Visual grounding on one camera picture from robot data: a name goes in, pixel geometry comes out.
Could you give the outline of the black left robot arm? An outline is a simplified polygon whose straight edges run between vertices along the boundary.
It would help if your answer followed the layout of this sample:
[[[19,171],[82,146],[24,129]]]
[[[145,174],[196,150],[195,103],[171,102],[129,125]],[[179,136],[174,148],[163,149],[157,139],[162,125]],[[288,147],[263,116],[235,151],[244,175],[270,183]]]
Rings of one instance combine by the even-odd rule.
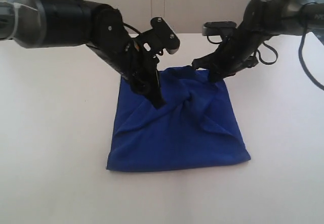
[[[157,56],[161,43],[152,44],[167,27],[162,18],[151,29],[131,37],[118,9],[85,0],[6,0],[1,2],[1,40],[27,49],[86,45],[113,68],[155,108],[165,104]]]

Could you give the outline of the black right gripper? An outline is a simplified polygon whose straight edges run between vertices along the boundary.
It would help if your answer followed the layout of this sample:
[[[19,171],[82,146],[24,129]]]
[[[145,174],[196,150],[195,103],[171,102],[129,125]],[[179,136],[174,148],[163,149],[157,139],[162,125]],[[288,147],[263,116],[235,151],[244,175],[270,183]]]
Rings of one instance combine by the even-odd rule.
[[[245,61],[260,45],[260,33],[238,27],[215,52],[196,58],[191,67],[209,70],[209,82],[216,83],[247,68]]]

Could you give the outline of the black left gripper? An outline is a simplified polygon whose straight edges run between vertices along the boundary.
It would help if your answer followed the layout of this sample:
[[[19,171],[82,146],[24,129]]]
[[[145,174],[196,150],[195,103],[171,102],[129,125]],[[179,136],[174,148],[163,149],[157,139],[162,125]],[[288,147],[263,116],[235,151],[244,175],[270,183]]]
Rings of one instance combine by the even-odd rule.
[[[143,47],[136,40],[128,37],[113,42],[93,41],[86,46],[119,73],[134,93],[144,95],[155,109],[166,104],[161,93],[159,72],[148,66]]]

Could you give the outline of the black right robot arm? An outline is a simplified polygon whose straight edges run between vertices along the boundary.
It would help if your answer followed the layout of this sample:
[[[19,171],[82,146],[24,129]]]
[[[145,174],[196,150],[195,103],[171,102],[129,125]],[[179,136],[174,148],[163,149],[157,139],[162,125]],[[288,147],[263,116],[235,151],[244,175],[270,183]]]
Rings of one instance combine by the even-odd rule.
[[[302,36],[323,29],[323,4],[314,0],[251,0],[242,22],[206,22],[202,35],[220,36],[217,49],[194,59],[193,69],[209,70],[216,82],[262,62],[259,46],[274,36]]]

